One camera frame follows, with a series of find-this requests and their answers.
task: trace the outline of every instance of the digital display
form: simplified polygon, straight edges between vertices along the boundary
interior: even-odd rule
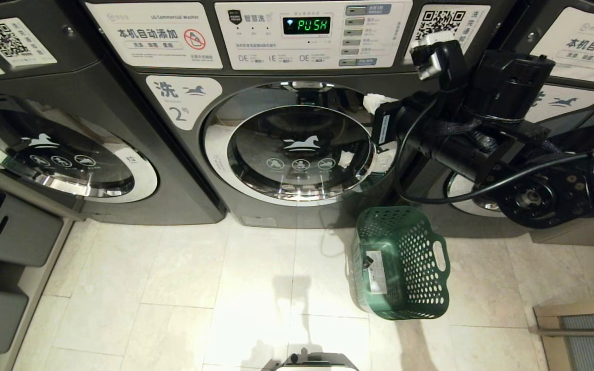
[[[283,18],[284,35],[320,35],[329,33],[330,16],[296,16]]]

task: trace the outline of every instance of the perforated plastic basket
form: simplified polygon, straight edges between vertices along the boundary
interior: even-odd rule
[[[366,311],[396,320],[437,318],[448,309],[446,241],[432,232],[417,209],[364,211],[357,221],[352,258],[356,299]]]

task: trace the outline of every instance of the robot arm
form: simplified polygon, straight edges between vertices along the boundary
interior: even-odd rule
[[[399,103],[380,106],[375,122],[388,116],[401,145],[474,181],[474,192],[421,204],[451,204],[490,197],[512,221],[530,228],[549,228],[579,217],[594,217],[594,150],[564,153],[547,141],[549,130],[524,120],[554,67],[546,56],[487,51],[473,73],[459,43],[449,32],[434,33],[410,50],[421,79],[438,78],[435,94],[417,92]],[[515,145],[537,148],[544,155],[528,162],[507,158]]]

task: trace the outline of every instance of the washer door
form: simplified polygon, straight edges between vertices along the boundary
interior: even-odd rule
[[[372,174],[384,176],[393,162],[394,150],[371,141],[362,102],[358,92],[320,82],[242,91],[208,117],[205,152],[224,181],[255,199],[334,203],[374,184]]]
[[[105,129],[54,107],[0,95],[0,169],[104,203],[153,194],[155,169]]]

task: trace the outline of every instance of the qr code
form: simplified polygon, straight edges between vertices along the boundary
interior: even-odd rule
[[[451,31],[455,34],[465,14],[465,10],[426,10],[419,23],[416,40],[439,31]]]
[[[0,52],[5,57],[31,56],[29,48],[5,23],[0,23]]]

